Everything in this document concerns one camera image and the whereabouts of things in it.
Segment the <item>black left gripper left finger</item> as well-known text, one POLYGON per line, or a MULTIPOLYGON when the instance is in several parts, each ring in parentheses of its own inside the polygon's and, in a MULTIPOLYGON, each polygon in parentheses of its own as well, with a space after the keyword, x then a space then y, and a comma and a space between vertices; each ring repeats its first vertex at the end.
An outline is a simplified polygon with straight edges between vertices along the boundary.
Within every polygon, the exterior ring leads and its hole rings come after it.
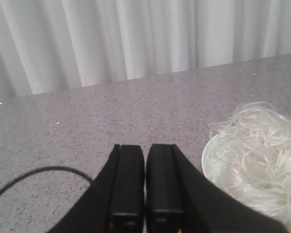
POLYGON ((88 189, 51 233, 141 233, 144 155, 137 145, 114 145, 88 189))

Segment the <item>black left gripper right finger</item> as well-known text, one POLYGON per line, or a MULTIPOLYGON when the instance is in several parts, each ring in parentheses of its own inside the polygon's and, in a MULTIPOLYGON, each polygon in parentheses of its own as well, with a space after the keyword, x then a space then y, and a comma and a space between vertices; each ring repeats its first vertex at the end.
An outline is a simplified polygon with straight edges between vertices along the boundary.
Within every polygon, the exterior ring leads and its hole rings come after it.
POLYGON ((202 175, 177 145, 153 144, 146 163, 149 233, 285 233, 202 175))

